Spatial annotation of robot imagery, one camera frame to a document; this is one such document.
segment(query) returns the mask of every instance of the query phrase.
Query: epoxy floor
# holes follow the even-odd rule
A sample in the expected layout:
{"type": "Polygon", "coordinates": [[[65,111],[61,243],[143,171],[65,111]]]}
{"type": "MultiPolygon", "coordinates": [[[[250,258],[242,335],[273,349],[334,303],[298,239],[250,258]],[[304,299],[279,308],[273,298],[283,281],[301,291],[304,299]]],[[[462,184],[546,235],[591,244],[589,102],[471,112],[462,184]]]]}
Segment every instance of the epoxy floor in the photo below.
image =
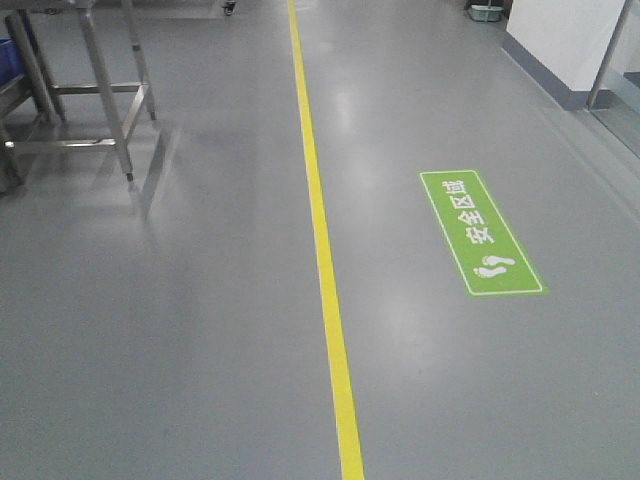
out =
{"type": "MultiPolygon", "coordinates": [[[[638,160],[463,3],[297,2],[366,476],[637,480],[638,160]],[[418,177],[451,169],[549,295],[468,297],[418,177]]],[[[0,198],[3,479],[340,478],[287,4],[193,8],[138,11],[160,121],[134,186],[106,154],[25,157],[0,198]]],[[[74,16],[34,23],[89,80],[74,16]]]]}

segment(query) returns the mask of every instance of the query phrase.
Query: green floor sign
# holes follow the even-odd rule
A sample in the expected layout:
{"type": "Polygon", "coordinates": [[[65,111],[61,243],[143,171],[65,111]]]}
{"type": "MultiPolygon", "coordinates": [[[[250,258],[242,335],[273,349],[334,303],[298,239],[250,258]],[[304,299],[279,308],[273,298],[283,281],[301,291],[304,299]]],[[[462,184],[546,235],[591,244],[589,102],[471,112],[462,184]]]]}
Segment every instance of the green floor sign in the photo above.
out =
{"type": "Polygon", "coordinates": [[[469,294],[548,293],[476,171],[420,177],[469,294]]]}

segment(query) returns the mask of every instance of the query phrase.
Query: stainless steel table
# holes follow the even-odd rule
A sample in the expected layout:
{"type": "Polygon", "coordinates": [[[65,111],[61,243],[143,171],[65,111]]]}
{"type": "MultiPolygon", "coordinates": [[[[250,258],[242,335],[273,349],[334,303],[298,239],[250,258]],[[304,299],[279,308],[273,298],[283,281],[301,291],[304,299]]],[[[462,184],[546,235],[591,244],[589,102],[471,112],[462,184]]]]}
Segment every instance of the stainless steel table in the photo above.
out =
{"type": "Polygon", "coordinates": [[[127,180],[133,180],[133,166],[128,144],[133,135],[142,107],[155,120],[155,103],[149,81],[147,64],[133,18],[132,0],[122,0],[122,12],[127,24],[129,39],[138,70],[138,81],[111,83],[104,55],[95,32],[92,8],[97,0],[0,0],[0,9],[14,10],[7,17],[7,27],[13,38],[25,68],[26,80],[16,79],[0,90],[0,148],[8,156],[10,170],[18,180],[16,156],[21,153],[47,153],[56,150],[115,150],[122,172],[127,180]],[[96,78],[95,84],[57,85],[51,76],[45,55],[38,45],[29,21],[29,9],[74,9],[83,33],[89,59],[96,78]],[[120,122],[114,95],[135,93],[135,98],[124,119],[120,122]],[[110,138],[70,139],[56,141],[17,141],[9,138],[4,128],[4,116],[26,98],[32,97],[38,109],[38,119],[52,124],[65,122],[65,113],[60,96],[98,94],[106,116],[110,138]]]}

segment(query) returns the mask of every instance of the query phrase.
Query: footprint icon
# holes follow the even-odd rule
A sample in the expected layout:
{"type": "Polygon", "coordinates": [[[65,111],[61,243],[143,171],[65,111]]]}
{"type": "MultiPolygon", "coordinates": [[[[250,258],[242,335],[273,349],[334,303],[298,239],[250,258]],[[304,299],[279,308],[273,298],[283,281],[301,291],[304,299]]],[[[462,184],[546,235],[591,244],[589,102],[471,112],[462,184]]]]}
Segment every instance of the footprint icon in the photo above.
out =
{"type": "Polygon", "coordinates": [[[493,278],[498,275],[502,275],[503,273],[507,273],[507,269],[505,267],[496,267],[496,268],[474,268],[473,272],[478,275],[480,278],[493,278]]]}
{"type": "Polygon", "coordinates": [[[505,257],[498,257],[496,255],[489,255],[482,259],[482,264],[487,267],[495,267],[496,265],[515,265],[516,261],[513,258],[505,258],[505,257]]]}

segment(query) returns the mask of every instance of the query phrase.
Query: yellow floor stripe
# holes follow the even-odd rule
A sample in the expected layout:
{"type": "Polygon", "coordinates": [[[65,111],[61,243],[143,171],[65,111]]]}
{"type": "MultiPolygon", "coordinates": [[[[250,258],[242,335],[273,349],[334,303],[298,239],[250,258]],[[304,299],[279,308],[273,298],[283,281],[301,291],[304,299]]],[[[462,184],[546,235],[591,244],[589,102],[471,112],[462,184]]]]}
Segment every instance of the yellow floor stripe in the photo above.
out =
{"type": "Polygon", "coordinates": [[[291,25],[291,43],[296,72],[296,86],[298,90],[298,104],[300,120],[302,122],[302,137],[307,164],[307,179],[309,182],[309,196],[313,216],[313,229],[316,239],[316,254],[320,273],[320,288],[322,293],[322,310],[324,314],[327,350],[329,352],[329,367],[331,370],[331,385],[333,389],[333,403],[338,429],[340,447],[340,463],[343,480],[364,480],[364,464],[360,448],[358,420],[351,388],[351,375],[347,349],[344,343],[342,319],[340,318],[340,304],[333,271],[333,257],[329,241],[329,229],[324,207],[322,182],[318,169],[318,152],[313,134],[313,121],[307,92],[307,80],[304,72],[302,46],[298,32],[298,17],[296,15],[295,0],[289,2],[289,21],[291,25]]]}

